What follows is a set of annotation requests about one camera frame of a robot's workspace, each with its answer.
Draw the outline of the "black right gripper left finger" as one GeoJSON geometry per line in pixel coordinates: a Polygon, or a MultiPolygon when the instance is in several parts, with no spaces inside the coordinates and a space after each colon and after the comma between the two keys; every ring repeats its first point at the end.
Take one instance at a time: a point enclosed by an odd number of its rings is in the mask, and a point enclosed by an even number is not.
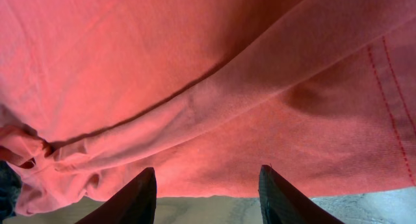
{"type": "Polygon", "coordinates": [[[155,170],[146,168],[76,224],[153,224],[156,204],[155,170]]]}

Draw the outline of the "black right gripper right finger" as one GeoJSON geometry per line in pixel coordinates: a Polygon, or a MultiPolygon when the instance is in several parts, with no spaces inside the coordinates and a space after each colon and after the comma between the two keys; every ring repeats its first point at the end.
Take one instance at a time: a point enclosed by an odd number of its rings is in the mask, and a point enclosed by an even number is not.
{"type": "Polygon", "coordinates": [[[342,224],[268,165],[261,166],[258,192],[264,224],[342,224]]]}

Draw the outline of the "orange t-shirt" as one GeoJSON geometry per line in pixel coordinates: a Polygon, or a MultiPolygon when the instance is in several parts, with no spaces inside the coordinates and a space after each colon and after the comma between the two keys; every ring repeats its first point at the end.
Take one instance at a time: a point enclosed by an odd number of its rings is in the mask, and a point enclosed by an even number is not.
{"type": "Polygon", "coordinates": [[[415,185],[415,0],[1,0],[1,156],[16,212],[415,185]]]}

